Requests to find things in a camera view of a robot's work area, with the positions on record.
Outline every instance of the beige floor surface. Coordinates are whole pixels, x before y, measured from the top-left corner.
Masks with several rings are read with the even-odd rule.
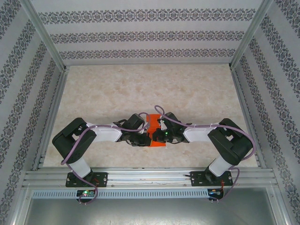
[[[211,124],[230,118],[246,125],[228,65],[72,66],[52,138],[76,117],[109,124],[133,113],[155,113],[154,105],[185,123]],[[210,142],[131,147],[125,142],[93,143],[84,158],[91,167],[207,167],[218,156]],[[60,166],[61,155],[49,144],[44,166]],[[257,166],[251,157],[239,166]]]

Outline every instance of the black mounting base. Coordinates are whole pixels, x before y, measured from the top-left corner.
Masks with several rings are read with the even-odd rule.
[[[233,179],[230,171],[225,171],[220,177],[216,177],[214,183],[209,182],[205,178],[205,171],[192,171],[190,173],[190,178],[193,187],[222,186],[221,181],[223,181],[224,186],[232,186],[233,184]]]
[[[89,182],[98,188],[105,188],[107,185],[107,177],[108,177],[108,173],[106,172],[94,172]],[[89,188],[91,186],[79,180],[72,172],[69,172],[67,174],[66,187],[67,188]]]

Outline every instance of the damask pattern stripe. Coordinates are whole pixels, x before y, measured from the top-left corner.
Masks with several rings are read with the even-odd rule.
[[[52,34],[55,44],[125,41],[241,41],[243,31],[145,31]]]
[[[21,59],[23,58],[25,51],[35,33],[35,28],[30,20],[26,23],[22,33],[20,34],[18,41],[16,42],[11,54],[6,60],[6,64],[3,66],[0,74],[0,104],[7,92],[7,88],[15,76],[16,69],[19,67]]]
[[[290,111],[286,108],[285,100],[280,93],[276,80],[273,77],[270,67],[255,38],[253,38],[249,43],[249,48],[252,51],[260,72],[262,73],[263,80],[269,90],[270,96],[277,110],[277,114],[279,115],[279,119],[282,121],[286,136],[289,138],[289,143],[292,145],[295,157],[299,159],[298,163],[300,164],[300,134],[298,133],[295,122],[290,115]]]
[[[17,99],[15,100],[13,110],[11,111],[11,114],[6,122],[6,126],[3,129],[3,134],[1,135],[0,139],[0,168],[2,167],[7,150],[9,149],[12,138],[14,137],[17,125],[19,124],[19,119],[23,113],[23,109],[26,105],[31,88],[38,74],[38,70],[46,54],[46,50],[46,46],[43,42],[41,42],[26,74]]]
[[[39,13],[44,24],[140,21],[250,21],[255,9],[139,9]]]
[[[280,63],[282,70],[285,72],[288,81],[291,84],[293,91],[296,93],[296,97],[300,102],[300,70],[294,62],[293,57],[289,53],[289,50],[285,46],[278,31],[275,29],[269,16],[265,16],[261,23],[261,28],[269,41],[273,52],[275,53],[278,62]]]
[[[5,220],[8,216],[8,212],[11,207],[11,203],[13,201],[13,197],[15,195],[15,191],[17,188],[17,183],[19,182],[21,170],[23,169],[25,159],[27,157],[28,150],[30,148],[31,140],[34,135],[35,128],[38,123],[38,118],[43,108],[43,103],[46,98],[46,94],[55,70],[55,62],[52,59],[50,61],[49,67],[45,74],[42,86],[39,90],[38,97],[36,99],[34,108],[31,113],[31,117],[29,119],[28,125],[25,130],[24,138],[22,139],[22,144],[20,145],[20,149],[18,150],[17,157],[15,158],[14,168],[11,171],[11,175],[9,176],[7,188],[4,191],[4,197],[1,199],[0,205],[0,224],[5,224]],[[57,88],[59,78],[56,82],[55,89]]]
[[[296,0],[276,0],[276,4],[284,13],[286,19],[294,29],[298,38],[300,38],[300,6]]]
[[[7,0],[1,6],[0,10],[0,40],[8,30],[10,23],[15,18],[15,15],[20,10],[21,4],[18,0]]]
[[[247,80],[248,86],[250,88],[254,103],[256,105],[256,109],[260,116],[260,120],[262,122],[263,129],[267,136],[267,140],[270,144],[270,148],[273,153],[274,160],[277,165],[277,169],[279,171],[281,179],[283,180],[283,183],[285,186],[285,191],[287,192],[287,197],[289,198],[290,205],[293,208],[293,213],[295,214],[295,218],[296,218],[297,222],[300,223],[299,193],[297,193],[296,185],[293,184],[293,179],[291,178],[291,172],[288,170],[287,161],[283,157],[283,153],[282,153],[280,145],[278,144],[277,136],[275,134],[273,125],[270,121],[269,115],[266,111],[265,104],[262,100],[262,96],[259,93],[258,87],[255,83],[252,71],[250,69],[250,66],[247,62],[245,55],[242,56],[242,58],[240,60],[240,64],[241,64],[241,67],[244,72],[243,75],[246,76],[246,80]]]
[[[170,57],[232,57],[235,49],[138,49],[60,52],[63,60],[170,58]]]

